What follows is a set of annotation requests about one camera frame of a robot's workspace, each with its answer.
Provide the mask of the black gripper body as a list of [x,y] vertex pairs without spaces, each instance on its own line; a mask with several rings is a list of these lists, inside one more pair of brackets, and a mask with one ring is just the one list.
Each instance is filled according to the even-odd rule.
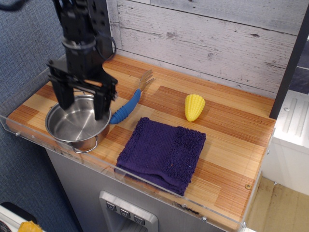
[[87,49],[66,48],[64,60],[50,60],[49,79],[65,82],[73,89],[83,90],[93,95],[97,92],[113,92],[116,98],[117,80],[107,74],[102,65],[112,59],[115,51],[98,46]]

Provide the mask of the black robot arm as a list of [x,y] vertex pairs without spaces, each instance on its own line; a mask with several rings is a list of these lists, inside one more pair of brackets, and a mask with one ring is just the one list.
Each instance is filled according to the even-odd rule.
[[116,96],[118,81],[102,65],[115,55],[104,0],[56,0],[54,6],[63,29],[65,60],[48,63],[54,93],[60,107],[74,103],[74,90],[93,94],[95,119],[100,120]]

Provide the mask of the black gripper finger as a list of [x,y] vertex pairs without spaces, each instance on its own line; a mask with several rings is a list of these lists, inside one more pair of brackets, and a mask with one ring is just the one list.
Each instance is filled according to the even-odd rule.
[[65,82],[51,80],[57,101],[63,110],[67,110],[74,102],[73,88]]
[[111,101],[113,100],[113,92],[97,92],[94,95],[94,112],[95,120],[101,120],[103,115],[108,112]]

